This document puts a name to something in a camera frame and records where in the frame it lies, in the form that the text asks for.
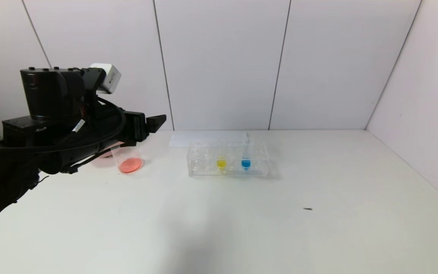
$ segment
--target white wall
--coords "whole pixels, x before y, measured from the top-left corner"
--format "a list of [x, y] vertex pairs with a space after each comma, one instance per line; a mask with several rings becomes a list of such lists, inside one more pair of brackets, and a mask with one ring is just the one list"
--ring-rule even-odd
[[364, 129], [420, 0], [293, 0], [271, 129]]
[[367, 130], [438, 189], [438, 0], [422, 1]]
[[156, 0], [176, 130], [268, 129], [289, 0]]
[[20, 69], [48, 67], [23, 4], [0, 0], [0, 132], [2, 120], [29, 114]]
[[153, 0], [24, 0], [52, 66], [113, 64], [122, 77], [102, 95], [127, 111], [166, 114], [170, 105]]

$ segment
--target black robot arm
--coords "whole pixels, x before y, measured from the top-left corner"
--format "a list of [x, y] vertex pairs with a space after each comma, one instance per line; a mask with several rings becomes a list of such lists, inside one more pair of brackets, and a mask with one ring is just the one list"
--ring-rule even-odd
[[111, 65], [21, 70], [30, 116], [3, 121], [0, 211], [38, 185], [38, 173], [75, 173], [116, 142], [135, 146], [165, 123], [100, 98], [120, 79]]

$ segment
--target white table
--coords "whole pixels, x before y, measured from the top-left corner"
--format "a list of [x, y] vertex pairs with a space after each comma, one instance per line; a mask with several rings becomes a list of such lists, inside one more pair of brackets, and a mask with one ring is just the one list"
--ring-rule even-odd
[[171, 134], [135, 174], [102, 159], [5, 209], [0, 273], [438, 274], [438, 192], [370, 133], [250, 132], [268, 179], [190, 178]]

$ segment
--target black cable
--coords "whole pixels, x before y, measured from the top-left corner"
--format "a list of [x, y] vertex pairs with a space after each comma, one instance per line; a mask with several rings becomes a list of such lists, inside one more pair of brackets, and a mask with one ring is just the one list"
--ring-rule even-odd
[[118, 114], [120, 114], [121, 122], [119, 126], [113, 130], [112, 132], [109, 132], [108, 134], [99, 137], [97, 139], [87, 141], [87, 142], [81, 142], [76, 144], [61, 144], [61, 145], [54, 145], [54, 146], [42, 146], [42, 147], [0, 147], [0, 153], [10, 153], [10, 152], [18, 152], [18, 153], [46, 153], [46, 152], [56, 152], [56, 151], [64, 151], [64, 150], [71, 150], [71, 149], [78, 149], [78, 148], [84, 148], [88, 146], [93, 146], [96, 144], [99, 144], [101, 142], [104, 142], [108, 139], [111, 139], [118, 135], [126, 124], [126, 116], [122, 109], [117, 107], [115, 104], [104, 100], [100, 97], [97, 98], [98, 101], [103, 102], [104, 104], [107, 104], [108, 106], [111, 106], [116, 110]]
[[85, 165], [85, 164], [88, 164], [88, 163], [94, 161], [95, 159], [101, 157], [102, 155], [108, 153], [109, 151], [111, 151], [111, 150], [113, 150], [113, 149], [115, 149], [115, 148], [118, 148], [118, 147], [129, 147], [129, 146], [135, 146], [135, 145], [136, 145], [136, 144], [132, 144], [132, 143], [126, 144], [126, 143], [125, 143], [125, 144], [120, 144], [120, 145], [117, 145], [117, 146], [110, 147], [110, 148], [108, 148], [108, 149], [104, 149], [103, 151], [100, 151], [100, 152], [94, 154], [92, 157], [88, 158], [87, 160], [85, 160], [85, 161], [83, 161], [83, 162], [81, 162], [81, 163], [75, 164], [75, 165], [70, 166], [70, 167], [64, 167], [64, 168], [61, 170], [61, 172], [62, 172], [62, 173], [70, 173], [70, 174], [75, 173], [75, 172], [78, 171], [77, 169], [78, 169], [79, 167], [81, 167], [81, 166], [83, 166], [83, 165]]

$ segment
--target panel seam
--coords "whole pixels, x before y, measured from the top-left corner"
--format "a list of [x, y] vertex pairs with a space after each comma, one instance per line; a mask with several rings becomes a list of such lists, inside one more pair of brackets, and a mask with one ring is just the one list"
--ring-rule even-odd
[[40, 40], [40, 37], [38, 36], [37, 30], [35, 29], [35, 25], [33, 25], [33, 21], [32, 21], [32, 18], [30, 17], [30, 13], [28, 12], [28, 9], [26, 8], [25, 1], [21, 0], [21, 3], [23, 4], [23, 7], [25, 8], [26, 16], [28, 17], [28, 20], [30, 21], [30, 24], [31, 24], [31, 26], [33, 28], [33, 33], [35, 33], [36, 39], [38, 40], [38, 43], [40, 44], [40, 48], [41, 48], [41, 50], [43, 52], [43, 55], [45, 56], [45, 59], [47, 60], [47, 64], [51, 68], [52, 65], [50, 64], [50, 61], [48, 59], [47, 52], [45, 52], [45, 49], [43, 48], [43, 45], [42, 45], [41, 40]]
[[376, 112], [376, 109], [377, 109], [377, 107], [379, 105], [379, 102], [381, 101], [381, 97], [383, 96], [383, 93], [386, 90], [386, 87], [388, 86], [388, 83], [390, 81], [391, 75], [395, 71], [395, 67], [398, 64], [398, 60], [400, 59], [400, 56], [402, 55], [403, 48], [405, 48], [405, 43], [408, 40], [408, 36], [410, 35], [410, 32], [412, 31], [413, 24], [415, 23], [415, 19], [417, 18], [417, 14], [419, 13], [420, 6], [422, 5], [422, 1], [423, 0], [420, 0], [420, 2], [419, 2], [419, 6], [417, 7], [417, 11], [415, 12], [415, 16], [413, 17], [413, 21], [412, 21], [412, 23], [410, 25], [410, 28], [408, 29], [408, 32], [406, 33], [405, 40], [403, 41], [403, 45], [400, 48], [400, 52], [398, 53], [397, 59], [395, 61], [395, 64], [393, 65], [393, 68], [391, 69], [390, 75], [388, 76], [388, 79], [386, 80], [386, 83], [384, 84], [383, 90], [382, 90], [381, 94], [378, 97], [378, 101], [376, 102], [376, 106], [374, 107], [373, 112], [371, 113], [370, 118], [368, 119], [368, 122], [366, 123], [365, 130], [367, 130], [368, 125], [370, 124], [370, 122], [371, 122], [371, 120], [373, 118], [373, 115]]
[[273, 92], [273, 102], [271, 103], [270, 121], [268, 123], [268, 130], [271, 127], [271, 117], [273, 116], [273, 106], [275, 106], [276, 87], [278, 86], [278, 78], [280, 76], [281, 58], [283, 56], [283, 47], [285, 46], [285, 37], [287, 36], [288, 17], [290, 17], [290, 7], [292, 6], [292, 0], [288, 4], [287, 21], [285, 22], [285, 32], [283, 33], [283, 43], [281, 45], [280, 62], [278, 62], [278, 72], [276, 73], [275, 91]]
[[163, 74], [165, 75], [165, 85], [167, 87], [168, 106], [170, 107], [170, 118], [172, 119], [172, 129], [175, 130], [175, 123], [173, 122], [173, 114], [172, 114], [172, 102], [170, 101], [170, 92], [168, 90], [167, 70], [165, 69], [165, 59], [163, 57], [162, 38], [160, 36], [160, 27], [158, 26], [158, 15], [157, 15], [157, 7], [155, 5], [155, 0], [153, 0], [153, 10], [155, 11], [155, 22], [157, 24], [158, 43], [160, 43], [160, 53], [162, 55]]

